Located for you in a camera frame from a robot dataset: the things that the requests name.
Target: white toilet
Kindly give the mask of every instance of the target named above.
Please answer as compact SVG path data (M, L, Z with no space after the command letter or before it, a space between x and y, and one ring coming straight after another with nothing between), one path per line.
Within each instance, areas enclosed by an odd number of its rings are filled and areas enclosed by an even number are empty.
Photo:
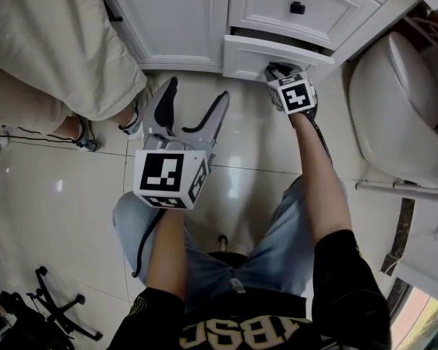
M358 63L350 111L365 159L395 177L438 188L438 89L425 61L398 33Z

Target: office chair wheel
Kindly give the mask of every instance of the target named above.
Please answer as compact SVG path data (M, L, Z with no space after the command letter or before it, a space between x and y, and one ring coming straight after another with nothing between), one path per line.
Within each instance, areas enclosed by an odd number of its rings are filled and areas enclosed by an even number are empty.
M76 296L76 301L80 304L80 305L84 305L86 303L86 297L84 295L77 295Z
M219 244L220 244L220 250L222 252L225 252L227 249L228 239L226 235L219 235Z
M39 275L45 276L45 275L47 275L48 271L47 271L46 267L44 267L42 265L39 268L37 268L37 272L39 273Z

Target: light blue shorts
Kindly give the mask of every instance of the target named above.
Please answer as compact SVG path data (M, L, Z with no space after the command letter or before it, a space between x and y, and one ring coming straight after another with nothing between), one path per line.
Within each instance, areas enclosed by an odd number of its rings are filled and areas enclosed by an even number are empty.
M114 226L133 270L137 268L139 242L157 212L157 209L145 205L132 192L123 195L114 209ZM231 291L231 280L238 279L245 291L267 289L301 295L312 277L314 254L301 178L284 192L263 241L236 270L200 250L188 232L188 221L185 223L187 311ZM143 283L147 278L154 235L153 231L142 251L139 279Z

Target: open drawer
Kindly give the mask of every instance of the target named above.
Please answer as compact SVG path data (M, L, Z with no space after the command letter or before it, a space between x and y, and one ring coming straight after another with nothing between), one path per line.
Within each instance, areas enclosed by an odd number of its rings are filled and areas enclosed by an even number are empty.
M316 66L334 64L317 45L244 28L232 31L235 35L224 36L224 77L265 82L264 69L272 61L295 63L309 77Z

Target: person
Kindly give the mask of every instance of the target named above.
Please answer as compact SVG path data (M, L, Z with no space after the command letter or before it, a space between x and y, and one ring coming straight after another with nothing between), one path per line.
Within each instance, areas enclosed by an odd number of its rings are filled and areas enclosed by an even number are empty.
M89 121L112 120L140 139L155 87L103 0L0 0L0 124L56 133L83 151Z
M290 120L303 175L284 193L263 241L234 269L195 245L182 211L166 211L142 250L146 289L110 349L391 347L388 305L358 250L342 183L307 117ZM114 209L133 269L157 212L132 192ZM311 277L312 322L301 297Z

